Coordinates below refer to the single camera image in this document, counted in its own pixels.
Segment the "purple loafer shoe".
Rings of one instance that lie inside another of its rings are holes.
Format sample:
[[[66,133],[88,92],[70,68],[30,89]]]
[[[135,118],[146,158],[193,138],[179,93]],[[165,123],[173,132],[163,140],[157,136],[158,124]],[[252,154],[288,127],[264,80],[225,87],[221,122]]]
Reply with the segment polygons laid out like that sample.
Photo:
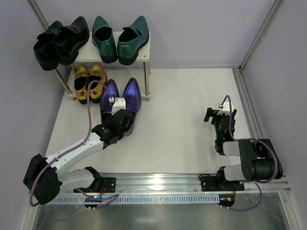
[[[129,136],[133,132],[135,120],[142,104],[141,91],[135,78],[129,79],[123,92],[123,98],[126,101],[126,110],[133,115],[132,124],[125,130],[125,136]]]
[[[112,97],[117,98],[119,97],[119,92],[117,85],[113,79],[110,79],[106,82],[105,86],[107,86],[108,91],[104,90],[103,94],[100,98],[100,116],[101,122],[107,123],[112,118],[112,106],[114,103],[109,101],[109,93]]]

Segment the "gold loafer shoe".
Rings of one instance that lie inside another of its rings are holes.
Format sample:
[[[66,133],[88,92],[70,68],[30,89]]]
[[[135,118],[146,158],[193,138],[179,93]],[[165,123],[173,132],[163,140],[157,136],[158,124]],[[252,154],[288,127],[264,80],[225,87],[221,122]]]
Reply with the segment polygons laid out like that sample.
[[[80,64],[74,77],[76,98],[80,104],[87,104],[89,75],[87,67],[84,64]]]
[[[99,81],[102,82],[103,84],[106,83],[107,81],[107,76],[106,73],[101,66],[99,62],[95,62],[92,66],[92,69],[90,71],[89,75],[89,83],[93,81]],[[100,102],[100,98],[103,94],[104,87],[100,83],[94,82],[90,86],[90,98],[91,101],[95,104],[98,104]]]

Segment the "green loafer shoe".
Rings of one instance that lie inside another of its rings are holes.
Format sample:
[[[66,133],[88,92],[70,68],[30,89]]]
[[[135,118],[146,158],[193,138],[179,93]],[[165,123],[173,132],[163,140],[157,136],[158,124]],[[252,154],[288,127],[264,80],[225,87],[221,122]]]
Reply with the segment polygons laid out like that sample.
[[[110,64],[117,61],[118,54],[113,30],[107,21],[101,16],[97,16],[94,21],[92,41],[104,63]]]
[[[148,43],[149,28],[143,15],[130,26],[124,27],[118,38],[118,60],[122,65],[131,65],[138,57],[139,50]]]

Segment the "black loafer shoe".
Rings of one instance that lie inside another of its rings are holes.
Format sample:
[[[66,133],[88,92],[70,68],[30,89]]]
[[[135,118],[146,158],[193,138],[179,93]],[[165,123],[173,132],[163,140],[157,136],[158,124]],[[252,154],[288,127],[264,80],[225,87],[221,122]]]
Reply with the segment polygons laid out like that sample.
[[[59,63],[72,64],[79,55],[79,49],[89,39],[89,28],[83,16],[77,17],[71,25],[63,26],[52,41]]]
[[[33,47],[33,51],[37,62],[44,71],[51,71],[58,67],[59,61],[52,42],[60,33],[62,26],[60,21],[55,21],[36,38],[37,42]]]

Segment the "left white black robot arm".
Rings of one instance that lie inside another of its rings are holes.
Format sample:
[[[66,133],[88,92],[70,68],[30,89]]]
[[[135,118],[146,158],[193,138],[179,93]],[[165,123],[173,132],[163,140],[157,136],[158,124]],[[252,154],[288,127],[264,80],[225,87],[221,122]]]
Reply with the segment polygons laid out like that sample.
[[[125,109],[117,111],[111,119],[92,128],[86,137],[53,155],[35,155],[27,168],[23,183],[29,189],[29,203],[35,198],[40,205],[52,201],[59,193],[97,188],[101,176],[93,167],[77,172],[68,170],[91,154],[116,144],[124,137],[126,129],[133,123],[133,114]]]

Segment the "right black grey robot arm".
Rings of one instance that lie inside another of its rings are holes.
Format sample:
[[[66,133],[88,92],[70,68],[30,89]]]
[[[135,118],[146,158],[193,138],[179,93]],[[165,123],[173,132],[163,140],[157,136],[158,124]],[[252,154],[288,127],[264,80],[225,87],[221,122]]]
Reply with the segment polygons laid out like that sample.
[[[211,118],[215,128],[216,140],[214,147],[221,156],[235,156],[240,158],[240,164],[221,166],[216,175],[200,175],[199,180],[203,191],[231,191],[244,190],[242,181],[265,182],[269,179],[279,180],[283,177],[283,167],[278,159],[272,142],[269,139],[237,140],[231,137],[235,131],[235,115],[232,117],[222,112],[207,108],[204,122]]]

